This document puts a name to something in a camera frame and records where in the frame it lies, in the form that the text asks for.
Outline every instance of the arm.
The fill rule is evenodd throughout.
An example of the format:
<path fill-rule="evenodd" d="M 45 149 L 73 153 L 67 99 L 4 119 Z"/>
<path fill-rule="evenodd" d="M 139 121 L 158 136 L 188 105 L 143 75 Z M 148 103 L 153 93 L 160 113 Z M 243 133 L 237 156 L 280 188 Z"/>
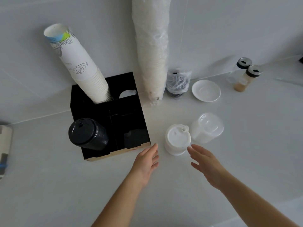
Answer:
<path fill-rule="evenodd" d="M 138 196 L 159 165 L 158 145 L 138 154 L 131 171 L 104 207 L 92 227 L 126 227 L 131 222 Z"/>
<path fill-rule="evenodd" d="M 210 151 L 194 144 L 187 150 L 191 158 L 199 163 L 191 165 L 202 172 L 208 182 L 225 195 L 248 227 L 298 227 L 231 175 Z"/>

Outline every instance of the forearm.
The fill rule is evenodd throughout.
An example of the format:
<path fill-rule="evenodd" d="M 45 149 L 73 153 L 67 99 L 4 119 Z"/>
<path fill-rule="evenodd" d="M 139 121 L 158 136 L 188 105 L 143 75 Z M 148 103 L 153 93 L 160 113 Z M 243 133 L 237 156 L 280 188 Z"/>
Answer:
<path fill-rule="evenodd" d="M 229 173 L 224 176 L 220 190 L 248 227 L 298 227 Z"/>
<path fill-rule="evenodd" d="M 134 213 L 142 184 L 133 174 L 128 174 L 92 227 L 127 227 Z"/>

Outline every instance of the hand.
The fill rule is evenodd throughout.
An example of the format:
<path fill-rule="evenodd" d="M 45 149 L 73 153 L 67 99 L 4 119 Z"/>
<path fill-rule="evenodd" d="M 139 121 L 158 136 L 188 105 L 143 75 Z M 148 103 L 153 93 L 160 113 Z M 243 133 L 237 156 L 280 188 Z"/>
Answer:
<path fill-rule="evenodd" d="M 187 148 L 192 159 L 196 160 L 198 164 L 191 163 L 191 166 L 198 171 L 202 172 L 207 181 L 218 190 L 222 187 L 224 177 L 229 172 L 221 165 L 219 160 L 207 149 L 191 145 Z"/>
<path fill-rule="evenodd" d="M 159 165 L 158 156 L 158 144 L 154 144 L 151 148 L 146 148 L 140 152 L 129 172 L 129 175 L 135 175 L 136 178 L 142 183 L 142 187 L 145 187 L 149 181 L 150 175 Z"/>

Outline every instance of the white cup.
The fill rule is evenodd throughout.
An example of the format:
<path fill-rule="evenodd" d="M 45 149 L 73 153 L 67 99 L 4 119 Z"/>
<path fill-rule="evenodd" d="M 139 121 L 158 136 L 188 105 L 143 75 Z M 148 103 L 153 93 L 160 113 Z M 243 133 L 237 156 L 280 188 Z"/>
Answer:
<path fill-rule="evenodd" d="M 164 147 L 168 153 L 178 156 L 186 151 L 191 142 L 188 130 L 189 127 L 182 124 L 174 124 L 167 129 Z"/>
<path fill-rule="evenodd" d="M 222 134 L 223 130 L 223 122 L 218 116 L 204 113 L 191 124 L 190 135 L 194 141 L 205 144 Z"/>

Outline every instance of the cardboard edge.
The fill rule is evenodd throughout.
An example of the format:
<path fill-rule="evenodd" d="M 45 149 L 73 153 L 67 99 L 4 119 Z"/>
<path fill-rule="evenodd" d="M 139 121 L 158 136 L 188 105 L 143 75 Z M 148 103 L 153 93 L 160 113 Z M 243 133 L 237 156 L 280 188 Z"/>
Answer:
<path fill-rule="evenodd" d="M 100 160 L 100 159 L 105 159 L 105 158 L 108 158 L 108 157 L 111 157 L 111 156 L 123 154 L 123 153 L 126 153 L 126 152 L 131 151 L 131 150 L 137 150 L 137 149 L 149 147 L 151 145 L 152 145 L 151 142 L 147 142 L 147 143 L 141 144 L 141 146 L 137 146 L 137 147 L 134 147 L 134 148 L 131 148 L 131 149 L 124 148 L 124 149 L 121 149 L 121 150 L 113 151 L 113 152 L 111 152 L 108 155 L 104 155 L 104 156 L 97 157 L 97 158 L 96 157 L 92 157 L 92 158 L 88 158 L 88 159 L 85 159 L 85 160 L 87 160 L 89 162 L 94 162 L 94 161 L 97 161 L 97 160 Z"/>

